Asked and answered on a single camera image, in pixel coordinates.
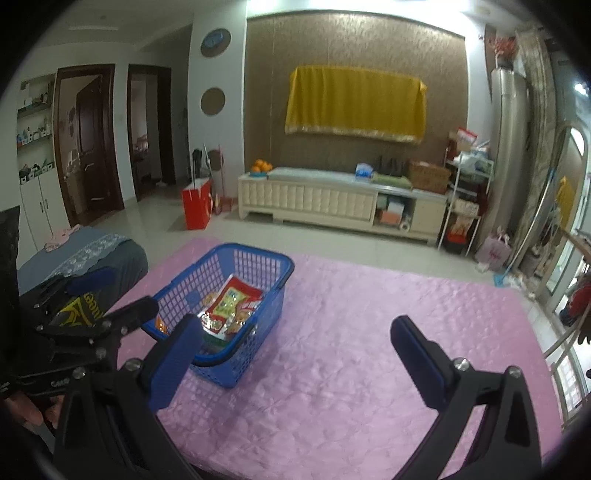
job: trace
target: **screw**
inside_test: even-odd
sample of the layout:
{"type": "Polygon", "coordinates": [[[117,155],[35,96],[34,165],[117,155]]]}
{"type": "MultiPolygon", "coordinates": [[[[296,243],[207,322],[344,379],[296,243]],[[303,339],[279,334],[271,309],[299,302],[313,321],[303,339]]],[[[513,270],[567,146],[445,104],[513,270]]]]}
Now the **screw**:
{"type": "Polygon", "coordinates": [[[104,357],[107,356],[107,349],[103,346],[100,346],[96,349],[95,354],[99,360],[102,360],[104,357]]]}
{"type": "Polygon", "coordinates": [[[130,358],[125,362],[125,369],[128,372],[135,372],[142,366],[142,361],[139,358],[130,358]]]}
{"type": "Polygon", "coordinates": [[[82,377],[86,375],[86,369],[84,367],[76,367],[72,372],[72,376],[76,380],[80,380],[82,377]]]}
{"type": "Polygon", "coordinates": [[[465,372],[470,368],[470,362],[465,358],[455,358],[453,360],[453,367],[460,372],[465,372]]]}
{"type": "Polygon", "coordinates": [[[519,367],[515,367],[515,366],[511,365],[508,368],[508,371],[509,371],[509,375],[512,376],[512,377],[514,377],[514,378],[521,377],[521,373],[522,372],[521,372],[521,368],[519,368],[519,367]]]}

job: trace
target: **pink bag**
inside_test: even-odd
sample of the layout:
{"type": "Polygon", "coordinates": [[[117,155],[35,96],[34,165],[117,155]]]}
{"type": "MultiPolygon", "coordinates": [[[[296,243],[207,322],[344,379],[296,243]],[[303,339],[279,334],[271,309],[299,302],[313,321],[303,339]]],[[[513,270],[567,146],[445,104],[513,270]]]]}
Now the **pink bag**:
{"type": "Polygon", "coordinates": [[[511,247],[506,235],[491,235],[484,240],[475,255],[476,261],[489,265],[489,269],[500,271],[511,256],[511,247]]]}

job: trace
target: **blue gripper pad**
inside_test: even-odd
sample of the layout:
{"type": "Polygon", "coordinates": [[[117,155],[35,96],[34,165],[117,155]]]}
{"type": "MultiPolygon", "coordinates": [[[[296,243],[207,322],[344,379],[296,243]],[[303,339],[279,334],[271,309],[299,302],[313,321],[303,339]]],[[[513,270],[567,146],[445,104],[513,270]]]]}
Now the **blue gripper pad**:
{"type": "Polygon", "coordinates": [[[90,291],[100,290],[115,282],[117,270],[113,267],[103,267],[98,270],[85,273],[72,278],[66,287],[66,291],[73,297],[84,295],[90,291]]]}
{"type": "Polygon", "coordinates": [[[148,406],[156,412],[170,405],[185,372],[203,342],[201,321],[186,314],[169,337],[150,350],[140,374],[140,384],[148,393],[148,406]]]}
{"type": "Polygon", "coordinates": [[[449,357],[437,343],[427,340],[406,315],[392,321],[390,340],[425,405],[444,410],[448,388],[453,383],[449,357]]]}

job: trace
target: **white cabinet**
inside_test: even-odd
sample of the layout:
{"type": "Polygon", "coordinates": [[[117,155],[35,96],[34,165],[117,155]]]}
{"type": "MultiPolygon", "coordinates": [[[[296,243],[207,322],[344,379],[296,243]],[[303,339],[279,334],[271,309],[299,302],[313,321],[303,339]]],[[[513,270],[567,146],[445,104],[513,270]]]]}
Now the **white cabinet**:
{"type": "Polygon", "coordinates": [[[49,170],[39,178],[41,184],[41,195],[45,204],[45,213],[51,232],[55,235],[60,230],[70,228],[70,221],[64,207],[64,200],[61,196],[60,180],[57,177],[57,170],[49,170]]]}
{"type": "Polygon", "coordinates": [[[21,185],[21,196],[33,241],[39,251],[51,238],[51,228],[45,214],[46,207],[41,196],[41,186],[38,178],[21,185]]]}
{"type": "Polygon", "coordinates": [[[37,250],[55,233],[70,227],[57,170],[49,170],[21,185],[21,196],[37,250]]]}

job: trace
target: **yellow cloth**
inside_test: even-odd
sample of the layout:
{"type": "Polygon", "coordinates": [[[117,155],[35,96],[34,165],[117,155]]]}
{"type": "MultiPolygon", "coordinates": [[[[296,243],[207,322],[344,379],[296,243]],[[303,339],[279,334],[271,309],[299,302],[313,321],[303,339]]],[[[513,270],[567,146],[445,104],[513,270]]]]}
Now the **yellow cloth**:
{"type": "Polygon", "coordinates": [[[378,70],[300,66],[291,74],[285,133],[420,142],[427,119],[421,80],[378,70]]]}
{"type": "Polygon", "coordinates": [[[556,203],[560,207],[560,226],[566,228],[566,224],[569,222],[570,211],[573,209],[574,203],[574,190],[570,186],[570,182],[566,177],[562,177],[560,180],[560,186],[558,187],[558,193],[556,193],[556,203]]]}

